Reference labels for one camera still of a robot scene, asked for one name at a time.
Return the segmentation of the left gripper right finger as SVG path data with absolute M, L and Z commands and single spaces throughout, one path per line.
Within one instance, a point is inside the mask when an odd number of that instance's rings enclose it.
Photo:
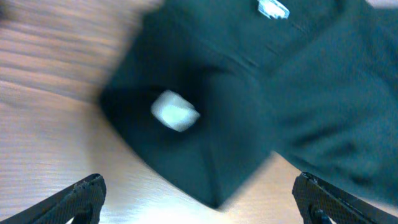
M 397 217 L 308 173 L 292 189 L 303 224 L 397 224 Z

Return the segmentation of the black shorts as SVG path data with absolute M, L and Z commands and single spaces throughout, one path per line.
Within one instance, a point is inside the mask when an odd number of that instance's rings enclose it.
M 397 205 L 397 8 L 356 0 L 165 1 L 99 96 L 164 179 L 217 208 L 280 154 Z

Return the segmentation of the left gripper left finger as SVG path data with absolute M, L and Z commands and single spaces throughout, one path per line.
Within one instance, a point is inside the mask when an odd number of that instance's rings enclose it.
M 106 198 L 100 174 L 91 174 L 1 224 L 98 224 Z

